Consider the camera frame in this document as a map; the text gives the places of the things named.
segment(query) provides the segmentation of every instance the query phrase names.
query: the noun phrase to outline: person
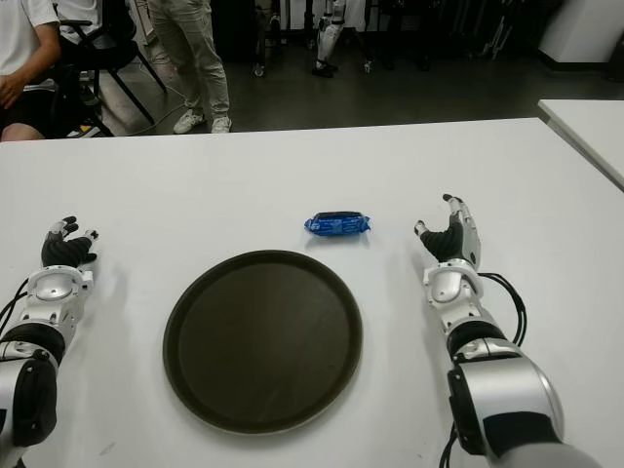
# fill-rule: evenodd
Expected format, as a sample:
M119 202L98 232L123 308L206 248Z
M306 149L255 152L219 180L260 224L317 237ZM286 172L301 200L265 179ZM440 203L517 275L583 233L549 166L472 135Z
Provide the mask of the person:
M55 83L42 76L59 58L50 0L0 0L0 141L53 136Z
M210 0L148 0L154 32L177 68L186 97L186 112L174 126L185 134L213 116L212 133L227 134L227 79L213 40Z

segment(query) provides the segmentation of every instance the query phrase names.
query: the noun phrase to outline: shoe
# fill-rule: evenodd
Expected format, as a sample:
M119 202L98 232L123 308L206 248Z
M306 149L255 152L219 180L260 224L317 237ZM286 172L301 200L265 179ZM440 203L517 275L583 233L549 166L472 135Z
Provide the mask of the shoe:
M188 109L174 125L174 133L176 135L185 134L204 122L206 122L204 114L198 115L193 112L193 109Z
M336 71L338 71L338 67L337 66L332 65L331 63L328 63L326 61L317 60L317 63L320 63L322 65L321 68L329 70L331 73L335 73Z
M229 117L219 117L213 121L212 134L229 134L232 128L232 120Z
M315 66L314 68L312 68L312 74L314 76L320 76L321 78L333 78L333 72L329 70L327 67L317 68Z
M92 125L81 125L76 130L71 132L68 138L91 138L100 132L98 127Z

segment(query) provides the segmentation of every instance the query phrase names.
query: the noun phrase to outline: black robotic glove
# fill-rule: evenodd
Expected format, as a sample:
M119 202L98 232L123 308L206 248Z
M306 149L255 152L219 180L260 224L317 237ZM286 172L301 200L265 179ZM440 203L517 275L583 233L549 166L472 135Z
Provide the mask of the black robotic glove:
M78 230L76 217L66 217L55 223L46 236L41 249L41 262L43 266L65 265L78 268L83 263L90 263L98 256L90 253L89 249L94 240L98 238L96 231L87 231L83 237L65 241L72 232Z
M460 198L446 194L443 199L450 206L448 229L444 232L432 232L423 221L419 221L414 231L438 261L464 259L477 269L481 260L481 241L475 221Z

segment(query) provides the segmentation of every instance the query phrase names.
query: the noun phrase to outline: white table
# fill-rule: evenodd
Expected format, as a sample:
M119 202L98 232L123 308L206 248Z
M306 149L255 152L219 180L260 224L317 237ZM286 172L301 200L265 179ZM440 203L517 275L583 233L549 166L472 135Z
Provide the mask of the white table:
M624 190L624 100L544 99L548 125Z
M624 198L537 119L0 145L0 297L37 267L54 220L76 214L101 233L97 286L58 378L58 426L26 465L437 466L449 357L421 287L433 259L412 229L419 218L446 225L444 192L470 205L483 271L503 273L525 299L526 351L559 389L566 440L619 466L624 221L614 213ZM311 238L303 221L328 210L361 210L372 231ZM355 380L326 413L243 437L176 399L162 337L193 280L261 249L332 268L359 302L365 339ZM485 305L513 334L505 292L487 284ZM452 463L486 466L459 448Z

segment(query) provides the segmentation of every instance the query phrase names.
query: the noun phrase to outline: white shirt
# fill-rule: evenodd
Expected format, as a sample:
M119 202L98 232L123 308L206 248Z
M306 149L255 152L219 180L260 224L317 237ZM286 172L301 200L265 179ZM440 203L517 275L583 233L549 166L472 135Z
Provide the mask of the white shirt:
M58 21L50 0L0 0L0 75L22 68L39 49L35 26Z
M95 31L101 27L101 5L104 0L58 0L58 17L62 20L82 20L90 21L91 26L80 26L85 34ZM73 27L61 26L62 36L78 44L80 36Z

